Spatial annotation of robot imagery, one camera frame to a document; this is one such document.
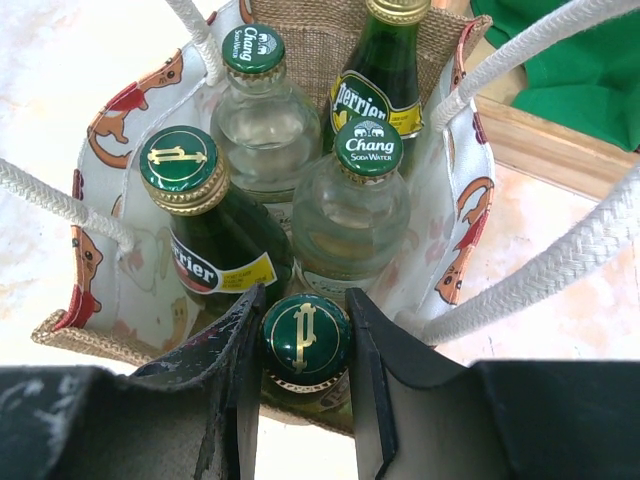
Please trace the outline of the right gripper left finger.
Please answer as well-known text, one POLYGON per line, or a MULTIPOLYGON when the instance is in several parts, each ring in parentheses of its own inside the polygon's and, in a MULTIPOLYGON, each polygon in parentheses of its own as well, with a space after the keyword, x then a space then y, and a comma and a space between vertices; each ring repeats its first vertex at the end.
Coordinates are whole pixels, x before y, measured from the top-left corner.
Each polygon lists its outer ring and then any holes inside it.
POLYGON ((265 289, 131 375, 90 366, 1 371, 5 479, 251 479, 265 289))

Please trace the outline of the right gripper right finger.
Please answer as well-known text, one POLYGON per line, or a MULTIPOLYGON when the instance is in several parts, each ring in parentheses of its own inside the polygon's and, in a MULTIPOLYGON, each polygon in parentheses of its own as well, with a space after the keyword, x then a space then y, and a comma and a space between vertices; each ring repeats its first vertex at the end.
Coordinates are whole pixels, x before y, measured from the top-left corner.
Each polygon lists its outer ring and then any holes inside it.
POLYGON ((633 361, 491 360, 460 365, 346 294, 362 479, 635 479, 633 361))

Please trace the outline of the green Perrier bottle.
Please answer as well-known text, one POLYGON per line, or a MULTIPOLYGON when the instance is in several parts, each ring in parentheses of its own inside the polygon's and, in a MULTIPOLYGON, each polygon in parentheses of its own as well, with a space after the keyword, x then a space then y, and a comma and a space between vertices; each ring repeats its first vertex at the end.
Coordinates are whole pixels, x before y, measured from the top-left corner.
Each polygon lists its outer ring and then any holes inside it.
POLYGON ((260 327, 264 367, 276 397, 309 413, 344 407, 351 342, 351 322, 334 301, 299 293, 276 302, 260 327))
POLYGON ((404 144, 399 172, 413 167, 423 128, 417 68, 419 22, 428 1, 368 1, 356 46, 330 88, 321 116, 323 147, 329 153, 347 121, 363 117, 390 123, 404 144))
POLYGON ((285 296, 292 248, 265 206, 235 186, 212 137, 187 125, 149 137, 139 155, 143 184, 168 212, 174 265, 187 294, 220 316, 253 285, 266 303, 285 296))

